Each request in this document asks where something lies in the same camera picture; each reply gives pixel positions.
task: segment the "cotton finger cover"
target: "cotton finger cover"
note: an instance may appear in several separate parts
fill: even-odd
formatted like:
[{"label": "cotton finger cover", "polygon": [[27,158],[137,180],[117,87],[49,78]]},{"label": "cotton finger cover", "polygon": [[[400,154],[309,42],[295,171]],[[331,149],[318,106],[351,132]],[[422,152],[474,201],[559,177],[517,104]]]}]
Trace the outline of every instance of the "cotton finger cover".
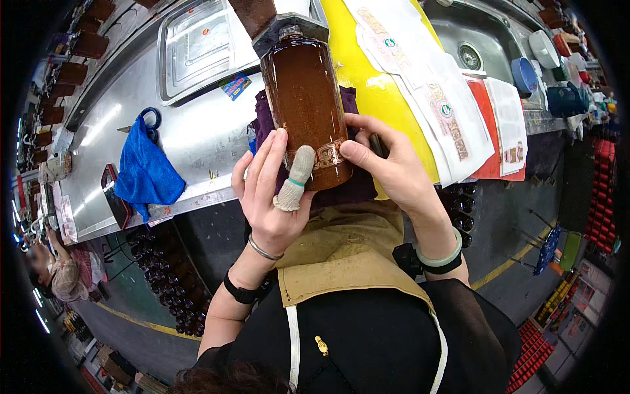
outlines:
[{"label": "cotton finger cover", "polygon": [[300,209],[304,184],[311,176],[314,162],[315,150],[308,145],[302,145],[295,153],[289,178],[284,181],[280,193],[273,198],[276,208],[287,212]]}]

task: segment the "sink drain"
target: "sink drain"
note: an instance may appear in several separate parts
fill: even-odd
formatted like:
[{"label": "sink drain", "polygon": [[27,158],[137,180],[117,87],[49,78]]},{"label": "sink drain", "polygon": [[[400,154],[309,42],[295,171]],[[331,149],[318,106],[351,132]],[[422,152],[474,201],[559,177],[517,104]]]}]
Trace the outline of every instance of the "sink drain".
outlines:
[{"label": "sink drain", "polygon": [[481,71],[483,69],[483,60],[479,52],[469,43],[461,42],[459,44],[459,58],[464,67],[469,70]]}]

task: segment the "black shirt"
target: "black shirt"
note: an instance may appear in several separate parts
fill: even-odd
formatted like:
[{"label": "black shirt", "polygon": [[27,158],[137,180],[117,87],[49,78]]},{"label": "black shirt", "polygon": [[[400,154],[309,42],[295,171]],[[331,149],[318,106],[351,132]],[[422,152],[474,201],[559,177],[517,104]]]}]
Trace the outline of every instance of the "black shirt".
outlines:
[{"label": "black shirt", "polygon": [[[440,393],[505,393],[520,356],[515,325],[456,279],[420,285],[431,298],[448,345]],[[440,339],[427,305],[395,289],[320,295],[297,305],[303,393],[428,393]],[[318,335],[328,346],[323,356]],[[276,285],[236,340],[205,351],[195,368],[257,362],[289,376],[286,310]]]}]

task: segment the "yellow floor line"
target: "yellow floor line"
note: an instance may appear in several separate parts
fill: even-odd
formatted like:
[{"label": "yellow floor line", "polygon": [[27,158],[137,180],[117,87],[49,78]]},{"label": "yellow floor line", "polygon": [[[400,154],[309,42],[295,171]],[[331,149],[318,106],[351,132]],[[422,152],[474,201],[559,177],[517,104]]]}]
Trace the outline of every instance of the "yellow floor line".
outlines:
[{"label": "yellow floor line", "polygon": [[[554,219],[551,224],[553,226],[556,225],[556,220]],[[547,236],[547,234],[549,234],[549,232],[551,231],[551,228],[547,227],[545,228],[545,230],[543,232],[541,232],[540,234],[538,234],[539,237],[541,238],[545,238]],[[527,246],[525,246],[523,249],[519,250],[514,256],[512,256],[513,258],[515,258],[516,260],[520,260],[521,258],[523,258],[524,255],[526,255],[531,249],[533,248],[532,245],[527,244]],[[499,275],[501,275],[502,273],[505,272],[505,270],[507,270],[508,268],[510,268],[513,264],[515,263],[515,261],[513,260],[506,260],[505,263],[499,265],[497,268],[493,269],[492,271],[490,271],[490,273],[488,273],[486,276],[484,276],[483,278],[481,278],[480,280],[476,281],[475,283],[471,284],[471,289],[473,290],[479,290],[481,289],[484,285],[486,285],[487,283],[489,283],[490,281],[492,281],[494,278],[498,277]]]},{"label": "yellow floor line", "polygon": [[150,328],[151,330],[155,330],[155,331],[160,331],[166,334],[170,334],[170,335],[174,335],[176,337],[181,337],[181,338],[185,338],[185,339],[192,339],[192,340],[201,340],[201,338],[198,337],[189,337],[188,335],[185,334],[180,334],[177,331],[175,331],[174,328],[171,327],[165,327],[159,324],[155,324],[155,323],[151,323],[151,322],[144,322],[142,320],[136,320],[134,318],[132,318],[129,315],[126,315],[125,313],[122,312],[118,312],[116,310],[111,309],[108,306],[105,306],[101,303],[96,303],[98,306],[100,306],[101,308],[103,308],[104,310],[106,310],[109,313],[113,313],[114,315],[123,318],[125,320],[127,320],[128,322],[132,322],[134,324],[138,324],[140,326],[146,327],[146,328]]},{"label": "yellow floor line", "polygon": [[[553,224],[554,226],[556,225],[556,220],[552,221],[551,224]],[[541,232],[539,234],[539,237],[544,238],[547,236],[547,234],[549,234],[549,232],[551,231],[551,228],[546,228],[543,232]],[[513,257],[517,260],[520,260],[521,258],[523,258],[523,256],[525,256],[527,254],[527,252],[529,252],[531,249],[533,248],[532,245],[528,244],[527,246],[525,246],[523,249],[519,250],[518,253],[516,253]],[[488,273],[486,276],[484,276],[483,278],[481,278],[480,280],[476,281],[475,283],[471,284],[471,288],[473,290],[479,290],[481,289],[484,285],[486,285],[487,283],[489,283],[490,281],[492,281],[494,278],[498,277],[499,275],[501,275],[502,273],[505,272],[505,270],[507,270],[508,268],[510,268],[515,262],[512,260],[506,260],[505,263],[499,265],[497,268],[493,269],[490,273]],[[155,330],[155,331],[160,331],[166,334],[170,334],[170,335],[174,335],[176,337],[181,337],[181,338],[185,338],[185,339],[191,339],[191,340],[198,340],[201,341],[201,338],[197,338],[197,337],[189,337],[188,335],[185,334],[180,334],[177,331],[175,331],[174,328],[171,327],[165,327],[159,324],[155,324],[155,323],[151,323],[151,322],[144,322],[142,320],[136,320],[134,318],[132,318],[129,315],[126,315],[125,313],[122,312],[118,312],[116,310],[111,309],[108,306],[105,306],[101,303],[96,303],[96,305],[100,306],[101,308],[103,308],[104,310],[106,310],[109,313],[113,313],[114,315],[123,318],[125,320],[127,320],[128,322],[132,322],[134,324],[138,324],[140,326],[146,327],[146,328],[150,328],[151,330]]]}]

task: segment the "purple cloth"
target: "purple cloth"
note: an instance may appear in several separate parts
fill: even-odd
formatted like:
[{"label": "purple cloth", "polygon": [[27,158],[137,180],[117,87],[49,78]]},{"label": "purple cloth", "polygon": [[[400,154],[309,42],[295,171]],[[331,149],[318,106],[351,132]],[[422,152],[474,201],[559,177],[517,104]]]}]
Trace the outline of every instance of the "purple cloth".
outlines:
[{"label": "purple cloth", "polygon": [[[358,113],[357,102],[355,101],[357,90],[355,88],[344,88],[343,86],[340,86],[339,89],[341,91],[343,110],[345,112]],[[251,125],[256,130],[256,150],[258,150],[271,130],[274,129],[272,112],[269,109],[267,94],[264,90],[261,90],[256,95],[256,114],[258,118]],[[348,127],[348,138],[354,140],[358,132],[358,128]],[[375,199],[377,192],[374,188],[372,175],[356,166],[353,166],[353,169],[353,175],[347,182],[318,192],[313,198],[311,210]],[[280,171],[278,171],[276,194],[279,193],[280,188],[282,188],[284,181],[288,177],[289,172],[284,166],[281,166]]]}]

